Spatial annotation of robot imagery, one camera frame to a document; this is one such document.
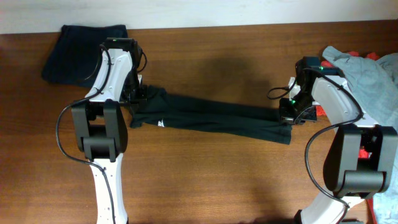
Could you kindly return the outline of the dark green t-shirt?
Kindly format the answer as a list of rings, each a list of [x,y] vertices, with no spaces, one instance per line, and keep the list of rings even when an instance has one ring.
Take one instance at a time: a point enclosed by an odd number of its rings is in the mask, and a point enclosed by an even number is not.
[[[172,95],[149,86],[147,104],[132,116],[129,126],[152,124],[161,128],[227,133],[289,145],[292,127],[282,124],[272,108],[223,103]]]

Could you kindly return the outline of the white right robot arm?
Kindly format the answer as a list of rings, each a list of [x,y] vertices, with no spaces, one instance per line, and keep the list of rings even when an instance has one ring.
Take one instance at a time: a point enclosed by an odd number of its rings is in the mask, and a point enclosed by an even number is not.
[[[363,110],[339,68],[323,67],[317,57],[303,57],[295,72],[279,101],[280,121],[291,125],[316,121],[316,107],[321,106],[331,123],[308,140],[307,170],[314,140],[329,130],[335,137],[323,165],[325,184],[310,177],[320,192],[295,214],[294,223],[346,223],[349,209],[390,186],[397,131],[381,126]]]

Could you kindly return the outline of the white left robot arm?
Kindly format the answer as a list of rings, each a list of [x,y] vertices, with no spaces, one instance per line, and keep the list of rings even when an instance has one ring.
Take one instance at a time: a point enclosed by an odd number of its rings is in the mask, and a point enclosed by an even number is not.
[[[101,65],[90,91],[72,105],[76,141],[91,168],[97,223],[128,223],[121,165],[128,132],[122,108],[135,114],[147,101],[139,72],[142,48],[130,38],[108,37],[101,45]]]

